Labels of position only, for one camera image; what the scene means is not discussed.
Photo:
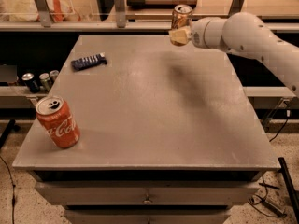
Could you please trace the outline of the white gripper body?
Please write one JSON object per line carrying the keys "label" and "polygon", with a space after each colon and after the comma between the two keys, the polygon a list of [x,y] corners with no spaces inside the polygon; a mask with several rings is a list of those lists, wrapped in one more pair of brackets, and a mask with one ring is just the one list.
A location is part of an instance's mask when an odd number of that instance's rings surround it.
{"label": "white gripper body", "polygon": [[225,19],[207,17],[192,24],[192,43],[200,49],[226,49],[222,39]]}

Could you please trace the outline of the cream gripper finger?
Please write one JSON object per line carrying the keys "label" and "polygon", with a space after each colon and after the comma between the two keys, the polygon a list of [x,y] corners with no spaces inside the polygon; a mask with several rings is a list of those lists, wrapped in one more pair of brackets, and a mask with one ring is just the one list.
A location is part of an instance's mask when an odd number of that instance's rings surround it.
{"label": "cream gripper finger", "polygon": [[192,32],[189,26],[170,30],[168,33],[171,43],[176,46],[184,46],[192,39]]}

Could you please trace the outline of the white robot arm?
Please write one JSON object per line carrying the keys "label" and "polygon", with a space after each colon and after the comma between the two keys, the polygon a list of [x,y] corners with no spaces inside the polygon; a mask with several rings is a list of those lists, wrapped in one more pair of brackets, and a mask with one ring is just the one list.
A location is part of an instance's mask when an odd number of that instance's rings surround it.
{"label": "white robot arm", "polygon": [[225,53],[262,63],[293,94],[299,96],[299,48],[272,33],[255,15],[236,13],[228,19],[208,17],[169,31],[173,44],[189,41],[200,49]]}

